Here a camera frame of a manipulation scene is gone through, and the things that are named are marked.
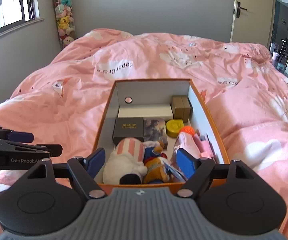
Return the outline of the gold small box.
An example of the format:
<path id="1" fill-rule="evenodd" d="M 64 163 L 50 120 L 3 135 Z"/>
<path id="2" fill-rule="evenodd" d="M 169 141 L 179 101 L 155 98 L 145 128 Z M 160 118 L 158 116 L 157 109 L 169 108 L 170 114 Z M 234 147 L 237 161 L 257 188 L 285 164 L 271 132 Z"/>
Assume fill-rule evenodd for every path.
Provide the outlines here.
<path id="1" fill-rule="evenodd" d="M 171 98 L 171 110 L 173 119 L 181 119 L 184 123 L 188 123 L 192 112 L 192 106 L 186 95 L 175 95 Z"/>

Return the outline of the orange bear plush blue outfit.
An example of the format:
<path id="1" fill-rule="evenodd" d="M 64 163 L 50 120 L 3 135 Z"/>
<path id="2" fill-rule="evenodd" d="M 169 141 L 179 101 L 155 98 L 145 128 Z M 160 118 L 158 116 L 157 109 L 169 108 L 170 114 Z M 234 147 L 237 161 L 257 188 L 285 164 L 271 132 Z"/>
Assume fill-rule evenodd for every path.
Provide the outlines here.
<path id="1" fill-rule="evenodd" d="M 143 163 L 147 174 L 143 177 L 144 184 L 168 183 L 170 175 L 165 164 L 169 164 L 168 157 L 163 153 L 162 141 L 145 141 Z"/>

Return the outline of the pink printed duvet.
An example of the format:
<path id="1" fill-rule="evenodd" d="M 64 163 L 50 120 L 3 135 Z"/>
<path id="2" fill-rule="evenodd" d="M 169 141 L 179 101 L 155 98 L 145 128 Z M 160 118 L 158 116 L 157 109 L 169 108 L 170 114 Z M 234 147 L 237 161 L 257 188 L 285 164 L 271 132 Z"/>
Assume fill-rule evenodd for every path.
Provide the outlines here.
<path id="1" fill-rule="evenodd" d="M 288 78 L 260 44 L 96 29 L 30 74 L 0 104 L 0 125 L 61 144 L 59 161 L 86 156 L 114 82 L 161 78 L 193 81 L 228 156 L 284 198 L 280 231 L 288 238 Z"/>

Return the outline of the dark grey rectangular box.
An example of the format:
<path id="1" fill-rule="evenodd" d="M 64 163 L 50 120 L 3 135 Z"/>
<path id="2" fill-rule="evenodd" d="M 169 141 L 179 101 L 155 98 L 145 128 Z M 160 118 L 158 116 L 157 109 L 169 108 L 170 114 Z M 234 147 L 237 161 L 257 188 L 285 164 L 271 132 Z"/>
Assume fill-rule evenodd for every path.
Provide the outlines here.
<path id="1" fill-rule="evenodd" d="M 144 141 L 143 118 L 116 118 L 113 130 L 113 142 L 118 145 L 125 138 L 135 138 Z"/>

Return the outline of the orange crochet ball toy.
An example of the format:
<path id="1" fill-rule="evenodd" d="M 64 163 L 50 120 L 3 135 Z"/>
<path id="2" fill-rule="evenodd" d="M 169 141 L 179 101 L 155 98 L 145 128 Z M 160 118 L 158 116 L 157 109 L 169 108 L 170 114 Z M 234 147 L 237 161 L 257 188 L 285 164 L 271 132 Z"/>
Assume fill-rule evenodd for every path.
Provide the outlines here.
<path id="1" fill-rule="evenodd" d="M 183 128 L 180 129 L 179 133 L 187 133 L 190 135 L 195 135 L 196 131 L 194 128 L 192 128 L 192 126 L 184 126 Z"/>

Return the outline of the orange cardboard storage box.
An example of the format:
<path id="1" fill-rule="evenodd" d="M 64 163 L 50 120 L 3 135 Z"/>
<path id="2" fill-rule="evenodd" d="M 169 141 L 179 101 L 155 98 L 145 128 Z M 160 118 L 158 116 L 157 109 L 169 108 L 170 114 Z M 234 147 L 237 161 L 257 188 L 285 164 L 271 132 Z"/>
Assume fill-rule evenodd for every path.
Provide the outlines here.
<path id="1" fill-rule="evenodd" d="M 229 163 L 216 125 L 191 80 L 114 83 L 94 146 L 101 155 L 95 180 L 105 193 L 118 187 L 167 187 L 176 193 L 186 181 L 176 163 L 182 148 L 194 158 Z"/>

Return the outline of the pink pouch with carabiner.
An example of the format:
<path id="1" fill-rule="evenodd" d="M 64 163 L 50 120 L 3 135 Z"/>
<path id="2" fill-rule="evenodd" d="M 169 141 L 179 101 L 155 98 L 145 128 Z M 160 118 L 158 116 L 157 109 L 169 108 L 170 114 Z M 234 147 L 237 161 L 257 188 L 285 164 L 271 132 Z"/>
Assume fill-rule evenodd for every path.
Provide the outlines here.
<path id="1" fill-rule="evenodd" d="M 179 183 L 188 180 L 176 164 L 175 158 L 179 148 L 185 149 L 198 160 L 214 160 L 214 154 L 208 140 L 201 141 L 197 134 L 179 133 L 176 139 L 171 139 L 168 142 L 167 149 L 165 150 L 165 154 L 170 162 L 170 164 L 167 165 L 167 170 L 171 174 L 172 182 Z"/>

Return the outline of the pink striped white plush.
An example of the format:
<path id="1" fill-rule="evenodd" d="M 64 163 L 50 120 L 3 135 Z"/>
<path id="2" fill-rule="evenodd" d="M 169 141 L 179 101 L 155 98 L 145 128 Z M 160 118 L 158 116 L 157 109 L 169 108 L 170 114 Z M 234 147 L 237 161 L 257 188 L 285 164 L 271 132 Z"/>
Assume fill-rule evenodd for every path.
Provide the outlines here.
<path id="1" fill-rule="evenodd" d="M 140 185 L 148 168 L 143 163 L 144 145 L 135 138 L 121 140 L 103 170 L 103 183 L 107 185 Z"/>

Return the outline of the yellow round tape measure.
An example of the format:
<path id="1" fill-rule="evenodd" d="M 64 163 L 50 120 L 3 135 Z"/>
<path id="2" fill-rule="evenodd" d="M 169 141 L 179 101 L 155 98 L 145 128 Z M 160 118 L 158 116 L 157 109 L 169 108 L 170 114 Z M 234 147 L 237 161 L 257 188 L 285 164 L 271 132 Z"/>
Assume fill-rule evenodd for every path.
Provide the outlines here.
<path id="1" fill-rule="evenodd" d="M 181 119 L 171 119 L 167 121 L 165 127 L 167 135 L 171 138 L 176 138 L 180 130 L 184 127 L 184 122 Z"/>

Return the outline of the plush toy storage column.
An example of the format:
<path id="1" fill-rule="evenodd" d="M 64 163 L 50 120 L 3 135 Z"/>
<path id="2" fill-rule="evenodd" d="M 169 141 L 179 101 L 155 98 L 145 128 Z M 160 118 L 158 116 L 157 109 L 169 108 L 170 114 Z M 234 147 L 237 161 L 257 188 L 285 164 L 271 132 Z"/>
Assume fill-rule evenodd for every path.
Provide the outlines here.
<path id="1" fill-rule="evenodd" d="M 61 49 L 64 49 L 76 39 L 72 0 L 53 0 L 53 7 L 60 46 Z"/>

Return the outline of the white long box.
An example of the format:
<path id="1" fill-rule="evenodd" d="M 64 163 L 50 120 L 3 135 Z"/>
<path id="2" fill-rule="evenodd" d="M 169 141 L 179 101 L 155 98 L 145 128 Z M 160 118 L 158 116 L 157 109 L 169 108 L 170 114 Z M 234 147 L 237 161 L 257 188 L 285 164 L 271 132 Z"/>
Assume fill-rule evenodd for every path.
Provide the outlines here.
<path id="1" fill-rule="evenodd" d="M 119 118 L 144 118 L 144 119 L 173 119 L 173 112 L 169 104 L 130 105 L 120 106 Z"/>

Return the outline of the cream bedroom door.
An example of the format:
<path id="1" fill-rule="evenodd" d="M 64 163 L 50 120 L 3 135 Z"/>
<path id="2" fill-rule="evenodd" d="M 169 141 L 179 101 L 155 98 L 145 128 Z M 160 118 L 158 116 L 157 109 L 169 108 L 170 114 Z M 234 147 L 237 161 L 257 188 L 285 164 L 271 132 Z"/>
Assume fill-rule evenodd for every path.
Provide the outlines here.
<path id="1" fill-rule="evenodd" d="M 276 0 L 234 0 L 231 42 L 266 47 L 272 35 Z"/>

